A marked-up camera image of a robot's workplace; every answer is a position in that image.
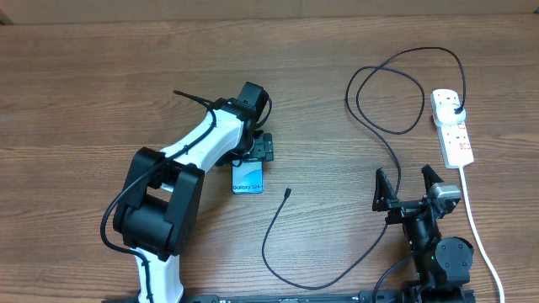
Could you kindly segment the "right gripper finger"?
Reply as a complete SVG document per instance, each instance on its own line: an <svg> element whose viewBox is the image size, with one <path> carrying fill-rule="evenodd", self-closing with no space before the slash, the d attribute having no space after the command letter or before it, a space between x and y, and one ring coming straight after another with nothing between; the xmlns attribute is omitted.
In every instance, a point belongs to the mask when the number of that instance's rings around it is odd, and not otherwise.
<svg viewBox="0 0 539 303"><path fill-rule="evenodd" d="M443 183L443 179L435 172L430 165L425 165L421 168L421 173L424 177L425 191L428 193L435 183Z"/></svg>
<svg viewBox="0 0 539 303"><path fill-rule="evenodd" d="M388 211L398 202L398 197L387 178L384 170L380 167L376 170L375 192L372 202L373 211Z"/></svg>

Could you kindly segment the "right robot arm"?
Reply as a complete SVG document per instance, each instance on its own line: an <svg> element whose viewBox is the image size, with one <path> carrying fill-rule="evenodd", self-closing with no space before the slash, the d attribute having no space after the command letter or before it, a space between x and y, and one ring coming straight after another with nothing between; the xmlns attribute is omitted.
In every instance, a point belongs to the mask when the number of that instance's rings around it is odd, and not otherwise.
<svg viewBox="0 0 539 303"><path fill-rule="evenodd" d="M376 170L372 209L385 212L387 226L400 225L409 244L410 255L395 263L376 282L370 299L373 302L474 302L470 282L474 248L462 237L444 238L437 221L449 215L461 200L461 190L444 181L426 165L425 194L421 199L402 202L383 169ZM398 290L380 290L386 277L412 261L417 278Z"/></svg>

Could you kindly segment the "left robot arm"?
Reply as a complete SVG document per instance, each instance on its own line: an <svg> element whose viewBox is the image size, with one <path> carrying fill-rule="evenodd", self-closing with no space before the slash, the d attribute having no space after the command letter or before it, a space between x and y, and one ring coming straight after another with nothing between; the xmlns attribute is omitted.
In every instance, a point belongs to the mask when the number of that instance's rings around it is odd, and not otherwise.
<svg viewBox="0 0 539 303"><path fill-rule="evenodd" d="M272 136L261 129L272 105L263 87L246 82L236 98L191 100L205 107L203 121L171 146L141 148L101 222L104 244L136 259L133 302L182 300L180 255L195 229L205 175L229 164L233 193L259 194L263 165L274 158Z"/></svg>

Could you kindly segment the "Samsung Galaxy smartphone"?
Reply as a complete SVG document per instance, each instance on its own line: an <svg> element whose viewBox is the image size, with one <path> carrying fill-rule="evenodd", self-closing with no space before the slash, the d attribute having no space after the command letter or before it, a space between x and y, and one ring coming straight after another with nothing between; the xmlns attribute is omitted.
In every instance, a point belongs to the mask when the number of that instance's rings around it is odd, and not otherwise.
<svg viewBox="0 0 539 303"><path fill-rule="evenodd" d="M261 194L264 191L262 162L232 162L232 192Z"/></svg>

